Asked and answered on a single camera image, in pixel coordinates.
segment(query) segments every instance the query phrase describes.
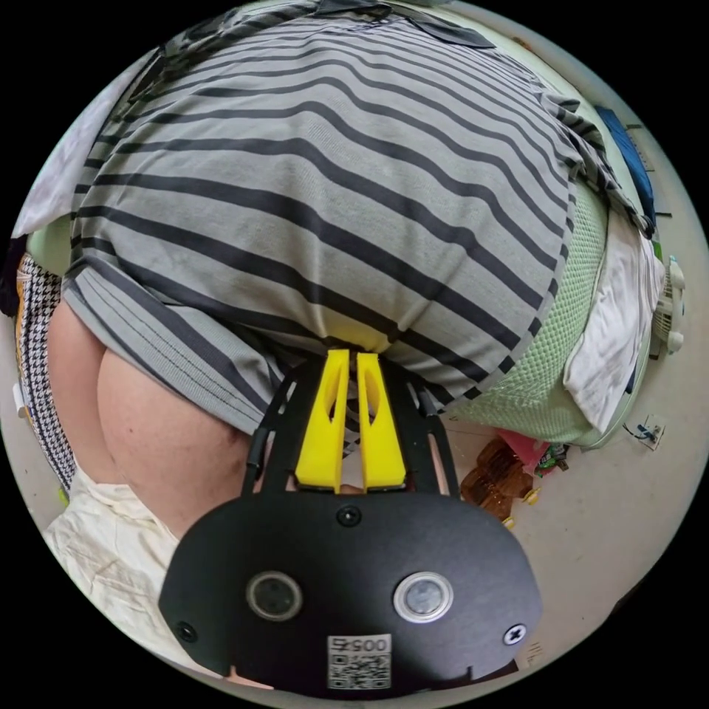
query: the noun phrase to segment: white floor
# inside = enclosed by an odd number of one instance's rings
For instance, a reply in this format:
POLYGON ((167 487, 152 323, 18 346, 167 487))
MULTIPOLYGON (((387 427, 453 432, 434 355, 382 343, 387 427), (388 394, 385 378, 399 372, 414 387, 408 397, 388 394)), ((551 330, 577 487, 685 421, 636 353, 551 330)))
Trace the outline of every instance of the white floor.
MULTIPOLYGON (((473 8, 467 6, 467 11, 473 13, 473 8)), ((475 9, 474 14, 496 29, 533 41, 541 54, 547 47, 548 62, 552 64, 554 57, 557 64, 564 62, 566 74, 571 72, 573 81, 589 97, 609 91, 603 84, 599 88, 597 77, 578 62, 574 65, 575 60, 545 44, 538 35, 483 10, 475 9)), ((640 123, 627 106, 620 105, 616 112, 626 124, 640 123)), ((648 414, 666 421, 657 451, 650 451, 623 431, 599 451, 573 450, 567 472, 557 471, 540 481, 543 489, 538 503, 515 508, 513 532, 530 557, 544 599, 541 624, 518 658, 522 668, 538 668, 577 645, 649 571, 677 531, 709 456, 705 367, 709 356, 709 250, 696 213, 659 146, 647 131, 634 131, 634 136, 654 166, 661 200, 672 212, 672 217, 660 217, 659 226, 665 255, 677 257, 688 284, 685 346, 673 357, 663 353, 659 361, 649 363, 643 390, 628 418, 631 428, 648 414)), ((58 482, 29 425, 16 415, 13 329, 6 318, 0 322, 0 362, 0 421, 7 455, 27 507, 43 529, 61 513, 63 503, 58 482)), ((472 468, 490 432, 459 421, 448 421, 447 428, 462 477, 472 468)), ((409 706, 423 709, 461 702, 517 677, 419 695, 409 706)), ((321 705, 279 692, 264 697, 262 692, 246 688, 232 691, 258 703, 268 701, 274 707, 321 705)), ((394 706, 390 702, 376 705, 394 706)))

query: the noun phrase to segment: gray striped shirt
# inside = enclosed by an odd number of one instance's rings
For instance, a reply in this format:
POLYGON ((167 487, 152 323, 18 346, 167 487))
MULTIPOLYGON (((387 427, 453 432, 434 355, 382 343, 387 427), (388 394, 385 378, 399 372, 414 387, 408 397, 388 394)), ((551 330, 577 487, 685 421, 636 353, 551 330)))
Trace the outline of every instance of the gray striped shirt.
POLYGON ((441 409, 493 386, 554 301, 575 180, 650 225, 574 101, 429 19, 308 1, 161 47, 86 161, 69 305, 247 433, 335 346, 386 353, 441 409))

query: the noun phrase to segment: white fan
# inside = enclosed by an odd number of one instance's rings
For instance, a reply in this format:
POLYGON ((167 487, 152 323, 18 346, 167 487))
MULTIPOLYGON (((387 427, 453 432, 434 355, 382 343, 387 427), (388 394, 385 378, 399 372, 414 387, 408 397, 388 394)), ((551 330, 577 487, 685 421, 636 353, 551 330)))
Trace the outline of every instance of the white fan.
POLYGON ((665 267, 665 290, 652 318, 655 335, 667 343, 670 355, 678 352, 685 341, 682 320, 685 317, 685 275, 674 256, 665 267))

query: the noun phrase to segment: screw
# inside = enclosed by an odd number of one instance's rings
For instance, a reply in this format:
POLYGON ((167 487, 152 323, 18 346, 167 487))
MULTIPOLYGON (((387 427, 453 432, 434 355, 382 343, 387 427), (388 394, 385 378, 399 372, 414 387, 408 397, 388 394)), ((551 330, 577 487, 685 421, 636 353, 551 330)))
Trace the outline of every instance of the screw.
POLYGON ((512 626, 502 638, 505 645, 516 645, 520 643, 524 636, 527 634, 527 627, 519 623, 516 626, 512 626))
POLYGON ((177 636, 184 643, 194 643, 197 640, 197 632, 189 623, 177 623, 177 636))
POLYGON ((359 507, 348 504, 338 510, 338 522, 343 527, 356 527, 362 521, 362 513, 359 507))

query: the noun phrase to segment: camera lens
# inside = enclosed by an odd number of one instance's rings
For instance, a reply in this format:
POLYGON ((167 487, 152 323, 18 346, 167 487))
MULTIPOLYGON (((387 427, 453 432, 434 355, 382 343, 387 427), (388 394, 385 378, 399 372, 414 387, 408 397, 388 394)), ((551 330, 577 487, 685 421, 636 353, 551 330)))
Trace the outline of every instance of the camera lens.
POLYGON ((453 604, 453 588, 440 574, 420 572, 405 578, 394 592, 394 608, 410 623, 431 623, 453 604))
POLYGON ((289 620, 298 614, 303 595, 298 584, 288 575, 268 571, 248 583, 247 602, 251 610, 265 620, 289 620))
POLYGON ((443 605, 443 591, 433 581, 417 581, 406 592, 405 603, 412 613, 430 615, 443 605))

